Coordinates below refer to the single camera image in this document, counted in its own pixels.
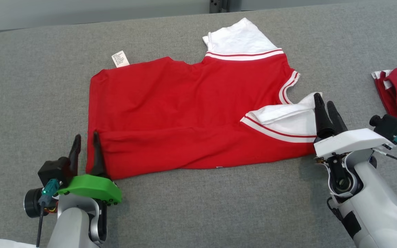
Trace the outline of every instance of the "white sleeve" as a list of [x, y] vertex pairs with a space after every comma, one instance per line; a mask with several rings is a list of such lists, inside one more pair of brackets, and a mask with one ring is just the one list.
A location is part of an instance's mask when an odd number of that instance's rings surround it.
[[230, 27], [221, 28], [203, 36], [208, 51], [218, 53], [259, 53], [277, 47], [246, 18]]

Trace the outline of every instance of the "red t-shirt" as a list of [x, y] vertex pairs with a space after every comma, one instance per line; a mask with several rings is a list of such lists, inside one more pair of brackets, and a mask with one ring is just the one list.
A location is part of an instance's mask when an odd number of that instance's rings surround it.
[[203, 40], [208, 52], [200, 63], [161, 58], [102, 70], [92, 78], [87, 172], [93, 167], [94, 131], [112, 179], [314, 152], [314, 132], [289, 132], [282, 121], [274, 130], [249, 114], [291, 103], [285, 92], [299, 74], [282, 49], [247, 19]]

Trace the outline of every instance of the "gray fabric surface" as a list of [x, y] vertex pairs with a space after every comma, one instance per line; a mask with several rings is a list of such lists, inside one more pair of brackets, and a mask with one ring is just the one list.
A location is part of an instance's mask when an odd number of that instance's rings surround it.
[[[111, 55], [124, 50], [131, 63], [164, 56], [197, 63], [206, 51], [201, 37], [242, 17], [282, 47], [302, 74], [288, 91], [292, 101], [323, 91], [351, 129], [368, 127], [372, 115], [385, 113], [370, 73], [397, 67], [395, 3], [0, 33], [0, 238], [35, 242], [38, 219], [24, 213], [24, 195], [40, 186], [36, 172], [44, 161], [67, 155], [77, 133], [85, 163], [90, 78], [114, 67]], [[352, 247], [326, 207], [326, 171], [312, 159], [120, 180], [125, 201], [109, 210], [105, 247]], [[397, 162], [380, 156], [378, 161], [397, 193]], [[55, 216], [44, 218], [43, 244], [54, 224]]]

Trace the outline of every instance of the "white cloth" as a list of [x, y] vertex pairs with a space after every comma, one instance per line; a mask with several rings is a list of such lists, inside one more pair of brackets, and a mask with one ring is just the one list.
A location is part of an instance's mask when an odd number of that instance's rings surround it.
[[35, 248], [36, 245], [19, 243], [12, 240], [0, 239], [0, 248]]
[[246, 18], [230, 27], [209, 32], [203, 36], [208, 51], [218, 53], [258, 53], [267, 52], [277, 47]]
[[249, 112], [247, 117], [252, 118], [271, 131], [302, 137], [289, 138], [275, 135], [274, 138], [289, 142], [307, 142], [307, 136], [316, 135], [315, 101], [313, 98], [315, 93], [307, 95], [296, 104], [265, 106]]

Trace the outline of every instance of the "black tape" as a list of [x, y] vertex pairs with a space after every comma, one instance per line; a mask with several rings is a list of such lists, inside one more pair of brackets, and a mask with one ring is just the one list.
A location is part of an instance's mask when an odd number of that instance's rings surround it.
[[352, 239], [355, 234], [361, 231], [361, 225], [353, 212], [348, 213], [341, 222]]

